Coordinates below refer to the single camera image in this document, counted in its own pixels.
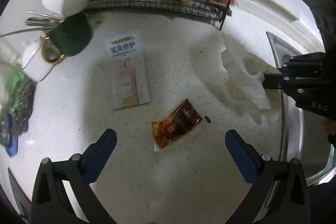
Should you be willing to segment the white tissue paper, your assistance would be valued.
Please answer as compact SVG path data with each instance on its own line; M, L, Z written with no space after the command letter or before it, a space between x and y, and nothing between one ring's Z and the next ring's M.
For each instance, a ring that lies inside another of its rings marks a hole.
M234 38L222 34L225 50L221 53L224 69L228 73L225 87L233 100L239 101L243 111L258 124L265 117L269 123L281 120L282 99L280 92L265 90L265 75L279 70L245 49Z

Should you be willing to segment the brown sauce sachet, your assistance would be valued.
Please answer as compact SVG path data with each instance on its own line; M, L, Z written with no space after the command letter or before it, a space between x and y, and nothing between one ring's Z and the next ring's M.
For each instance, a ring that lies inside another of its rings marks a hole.
M164 120L151 123L155 150L164 149L189 133L201 123L202 116L188 98L176 107Z

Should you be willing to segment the stainless steel sink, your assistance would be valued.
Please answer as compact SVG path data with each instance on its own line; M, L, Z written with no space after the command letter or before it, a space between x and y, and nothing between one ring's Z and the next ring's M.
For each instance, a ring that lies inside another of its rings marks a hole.
M267 32L270 46L280 68L290 57L303 55L286 41ZM303 110L295 105L295 100L283 90L282 99L282 145L280 160L298 158L309 186L319 184L330 172L335 170L333 146L326 140L321 123L323 116Z

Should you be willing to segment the blue saucer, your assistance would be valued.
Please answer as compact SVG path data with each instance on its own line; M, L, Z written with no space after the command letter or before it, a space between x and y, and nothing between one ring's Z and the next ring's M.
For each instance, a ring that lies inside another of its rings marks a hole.
M9 127L9 143L6 147L6 153L9 157L14 157L18 152L18 138L14 136L15 121L13 115L7 113L8 127Z

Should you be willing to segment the dark woven coaster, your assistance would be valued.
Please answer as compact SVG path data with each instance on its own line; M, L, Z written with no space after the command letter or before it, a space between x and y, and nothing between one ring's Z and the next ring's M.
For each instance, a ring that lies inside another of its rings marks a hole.
M18 93L18 104L13 110L13 135L18 138L29 130L29 120L33 113L37 83L25 76Z

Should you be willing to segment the white shampoo sachet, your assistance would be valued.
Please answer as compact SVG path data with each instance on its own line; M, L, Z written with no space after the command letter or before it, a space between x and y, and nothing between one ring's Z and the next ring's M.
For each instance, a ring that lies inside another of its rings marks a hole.
M141 34L129 31L105 40L112 70L115 110L150 102Z

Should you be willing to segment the white lidded jar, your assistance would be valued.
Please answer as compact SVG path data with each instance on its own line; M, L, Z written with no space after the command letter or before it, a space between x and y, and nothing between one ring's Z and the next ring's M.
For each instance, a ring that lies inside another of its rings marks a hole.
M42 52L42 38L29 42L22 53L22 71L35 82L41 82L54 68L54 65L45 61Z

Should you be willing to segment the glass carafe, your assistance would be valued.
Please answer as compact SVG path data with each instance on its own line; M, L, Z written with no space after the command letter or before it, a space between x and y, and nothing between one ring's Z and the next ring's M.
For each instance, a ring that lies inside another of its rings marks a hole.
M1 114L18 106L25 74L20 67L1 63Z

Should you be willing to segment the dark green enamel mug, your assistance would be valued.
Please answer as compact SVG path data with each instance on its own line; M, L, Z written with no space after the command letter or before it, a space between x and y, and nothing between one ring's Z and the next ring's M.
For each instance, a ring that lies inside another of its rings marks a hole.
M57 64L66 57L72 57L85 49L93 37L93 30L84 12L79 12L60 21L46 32L42 42L43 59L50 64ZM51 43L59 54L48 58L46 46Z

